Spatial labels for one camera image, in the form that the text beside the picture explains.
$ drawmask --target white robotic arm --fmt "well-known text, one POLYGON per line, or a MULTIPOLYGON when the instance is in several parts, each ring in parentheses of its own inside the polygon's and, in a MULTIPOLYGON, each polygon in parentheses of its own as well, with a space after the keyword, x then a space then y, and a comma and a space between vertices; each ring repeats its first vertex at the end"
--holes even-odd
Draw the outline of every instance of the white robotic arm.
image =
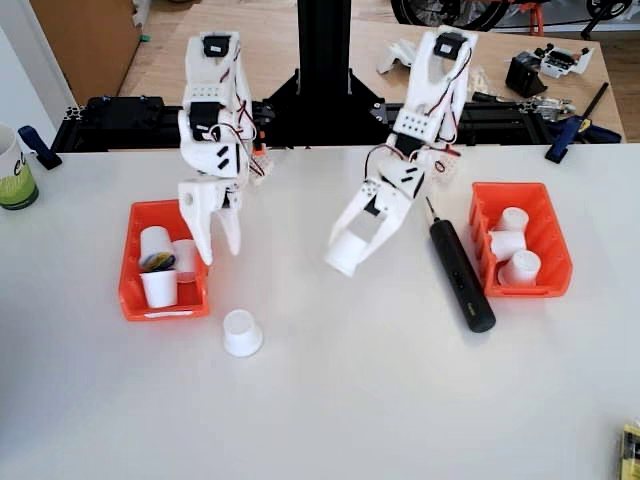
POLYGON ((407 99, 400 110, 372 174, 333 226, 325 260, 347 276, 402 225, 425 175, 430 175, 442 151, 456 140, 458 120, 466 101, 468 65, 477 34, 452 27, 422 37, 409 77, 407 99), (446 60, 453 65, 447 67, 446 60), (380 221, 369 241, 349 226, 361 214, 380 221))
POLYGON ((187 86, 178 115, 180 152, 200 176, 178 185, 180 213, 203 261, 210 265, 212 213, 222 223, 231 253, 240 251, 238 211, 256 130, 237 32, 192 37, 185 63, 187 86))

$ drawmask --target white cup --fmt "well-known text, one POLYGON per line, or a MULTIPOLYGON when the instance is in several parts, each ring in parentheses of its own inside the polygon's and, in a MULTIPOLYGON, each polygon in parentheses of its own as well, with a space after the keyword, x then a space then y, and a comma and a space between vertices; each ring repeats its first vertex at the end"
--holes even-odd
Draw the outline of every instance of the white cup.
POLYGON ((143 271, 153 271, 158 264, 168 264, 166 270, 173 266, 172 261, 167 258, 172 256, 175 261, 175 252, 169 232, 164 227, 148 227, 140 233, 140 260, 138 265, 143 271))
POLYGON ((35 202, 38 194, 16 132, 0 123, 0 207, 20 210, 35 202))
POLYGON ((526 250, 527 242, 524 232, 489 232, 491 236, 491 251, 498 262, 505 262, 518 250, 526 250))
POLYGON ((196 280, 196 242, 191 239, 173 242, 176 252, 175 269, 178 273, 178 283, 191 283, 196 280))
POLYGON ((533 287, 541 266, 540 257, 535 253, 529 250, 517 251, 498 270, 498 281, 504 286, 533 287))
POLYGON ((262 346, 262 328, 246 310, 234 310, 224 317, 224 349, 234 357, 248 357, 262 346))
POLYGON ((178 303, 178 282, 175 270, 141 273, 140 278, 150 308, 169 307, 178 303))
POLYGON ((367 242, 351 231, 345 230, 329 247, 324 260, 347 277, 353 277, 365 248, 367 248, 367 242))
POLYGON ((524 232, 528 223, 529 215, 527 212, 518 207, 507 207, 503 210, 494 230, 524 232))

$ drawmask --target small white cup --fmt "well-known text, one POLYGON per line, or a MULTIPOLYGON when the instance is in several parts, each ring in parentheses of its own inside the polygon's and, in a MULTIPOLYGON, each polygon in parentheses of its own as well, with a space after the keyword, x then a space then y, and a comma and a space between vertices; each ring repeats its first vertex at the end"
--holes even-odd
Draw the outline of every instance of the small white cup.
POLYGON ((343 231, 330 246, 324 260, 347 277, 353 277, 367 242, 349 230, 343 231))
POLYGON ((540 257, 535 253, 520 250, 498 270, 498 281, 504 286, 533 287, 541 266, 540 257))
POLYGON ((262 346, 262 328, 246 310, 234 310, 224 317, 224 349, 234 357, 248 357, 262 346))
POLYGON ((178 283, 191 283, 196 280, 196 242, 191 239, 173 242, 176 252, 175 269, 178 283))
POLYGON ((507 207, 503 210, 494 230, 524 232, 528 223, 529 215, 527 212, 518 207, 507 207))
POLYGON ((178 282, 175 270, 141 273, 140 278, 150 308, 169 307, 178 303, 178 282))
POLYGON ((527 242, 524 232, 489 232, 491 236, 491 251, 498 262, 505 262, 518 250, 526 250, 527 242))
POLYGON ((175 256, 169 232, 164 227, 148 227, 140 233, 140 260, 138 265, 143 270, 150 270, 149 264, 158 255, 175 256))

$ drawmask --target wooden cabinet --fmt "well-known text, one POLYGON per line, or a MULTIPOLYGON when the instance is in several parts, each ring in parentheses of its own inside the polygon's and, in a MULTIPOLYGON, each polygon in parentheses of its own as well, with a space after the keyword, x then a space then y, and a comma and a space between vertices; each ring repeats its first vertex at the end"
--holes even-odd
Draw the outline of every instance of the wooden cabinet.
POLYGON ((140 41, 131 0, 31 0, 76 102, 116 95, 140 41))

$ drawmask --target black vertical post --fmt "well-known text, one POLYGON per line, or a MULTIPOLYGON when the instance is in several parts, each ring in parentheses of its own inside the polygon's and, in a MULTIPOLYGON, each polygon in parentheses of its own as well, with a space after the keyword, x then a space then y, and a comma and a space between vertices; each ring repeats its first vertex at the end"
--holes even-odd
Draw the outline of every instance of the black vertical post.
POLYGON ((351 0, 298 0, 303 100, 348 95, 350 25, 351 0))

